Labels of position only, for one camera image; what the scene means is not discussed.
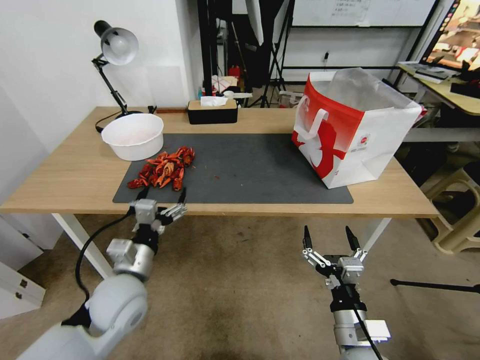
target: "tissue box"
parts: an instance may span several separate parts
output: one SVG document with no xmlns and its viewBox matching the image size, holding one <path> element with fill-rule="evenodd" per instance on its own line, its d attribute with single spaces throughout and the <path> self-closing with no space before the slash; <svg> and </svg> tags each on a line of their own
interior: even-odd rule
<svg viewBox="0 0 480 360">
<path fill-rule="evenodd" d="M 237 102 L 227 100 L 223 106 L 200 106 L 200 100 L 188 103 L 188 121 L 190 124 L 231 124 L 237 122 Z"/>
</svg>

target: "red and white bag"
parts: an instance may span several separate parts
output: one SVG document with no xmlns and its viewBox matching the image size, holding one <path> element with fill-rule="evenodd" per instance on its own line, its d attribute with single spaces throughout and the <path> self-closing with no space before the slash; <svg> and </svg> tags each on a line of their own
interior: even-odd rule
<svg viewBox="0 0 480 360">
<path fill-rule="evenodd" d="M 311 72 L 292 141 L 329 189 L 376 180 L 421 110 L 361 68 Z"/>
</svg>

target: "gray desk mat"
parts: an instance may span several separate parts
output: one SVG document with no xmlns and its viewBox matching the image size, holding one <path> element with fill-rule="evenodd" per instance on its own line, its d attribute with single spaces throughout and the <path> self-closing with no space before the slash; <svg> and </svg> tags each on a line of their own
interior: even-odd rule
<svg viewBox="0 0 480 360">
<path fill-rule="evenodd" d="M 290 134 L 165 134 L 161 151 L 181 146 L 195 150 L 193 167 L 185 168 L 183 185 L 192 204 L 351 204 L 346 186 L 328 189 L 291 141 Z M 132 161 L 114 203 L 128 203 L 140 189 L 137 178 L 144 160 Z M 175 203 L 172 185 L 151 187 L 148 198 Z"/>
</svg>

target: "red crayfish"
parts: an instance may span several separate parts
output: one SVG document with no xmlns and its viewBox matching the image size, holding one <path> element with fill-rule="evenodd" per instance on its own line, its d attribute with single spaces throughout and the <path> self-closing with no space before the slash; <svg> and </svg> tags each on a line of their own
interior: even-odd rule
<svg viewBox="0 0 480 360">
<path fill-rule="evenodd" d="M 138 173 L 138 178 L 130 181 L 130 189 L 143 188 L 149 184 L 153 187 L 165 187 L 173 182 L 173 190 L 180 191 L 183 186 L 184 172 L 195 158 L 195 151 L 191 147 L 182 146 L 176 152 L 168 154 L 166 151 L 156 158 L 145 160 L 147 163 Z"/>
</svg>

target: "whiteboard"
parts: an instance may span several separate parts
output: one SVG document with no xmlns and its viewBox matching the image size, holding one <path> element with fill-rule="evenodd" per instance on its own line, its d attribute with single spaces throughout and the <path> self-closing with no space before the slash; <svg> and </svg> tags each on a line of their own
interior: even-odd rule
<svg viewBox="0 0 480 360">
<path fill-rule="evenodd" d="M 294 26 L 422 26 L 435 0 L 295 0 Z"/>
</svg>

